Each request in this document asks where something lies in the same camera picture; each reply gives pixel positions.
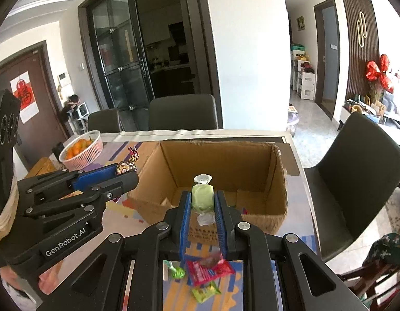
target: fruit basket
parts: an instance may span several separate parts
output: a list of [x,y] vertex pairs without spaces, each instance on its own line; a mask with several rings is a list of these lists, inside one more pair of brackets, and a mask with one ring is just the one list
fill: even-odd
[[101,133],[89,131],[70,142],[60,153],[59,161],[69,171],[77,171],[91,164],[101,154],[102,149]]

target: red candy package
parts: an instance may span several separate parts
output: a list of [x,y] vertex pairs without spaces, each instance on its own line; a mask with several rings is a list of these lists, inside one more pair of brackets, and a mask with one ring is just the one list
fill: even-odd
[[187,267],[191,282],[195,287],[235,273],[229,262],[223,259],[219,252],[199,261],[187,261]]

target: cushion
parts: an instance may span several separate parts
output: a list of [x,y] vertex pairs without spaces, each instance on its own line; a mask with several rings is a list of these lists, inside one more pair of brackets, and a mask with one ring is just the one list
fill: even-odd
[[306,168],[305,174],[317,220],[321,257],[323,261],[329,261],[355,240],[348,231],[340,205],[321,178],[317,167]]

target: heart-shaped balloon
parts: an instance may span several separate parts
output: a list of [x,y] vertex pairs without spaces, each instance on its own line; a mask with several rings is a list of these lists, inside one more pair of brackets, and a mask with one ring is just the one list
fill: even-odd
[[389,57],[386,54],[380,56],[380,70],[381,72],[387,72],[389,70]]
[[380,77],[380,69],[376,62],[369,61],[367,63],[367,72],[365,73],[366,78],[369,81],[376,81]]
[[379,80],[384,90],[391,94],[394,92],[393,82],[386,76],[385,73],[380,74]]

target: picture frame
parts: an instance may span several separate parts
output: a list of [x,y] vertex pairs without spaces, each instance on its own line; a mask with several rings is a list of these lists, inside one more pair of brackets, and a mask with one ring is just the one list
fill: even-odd
[[298,30],[304,30],[305,29],[305,22],[304,22],[304,17],[300,16],[297,18],[297,22],[298,22]]

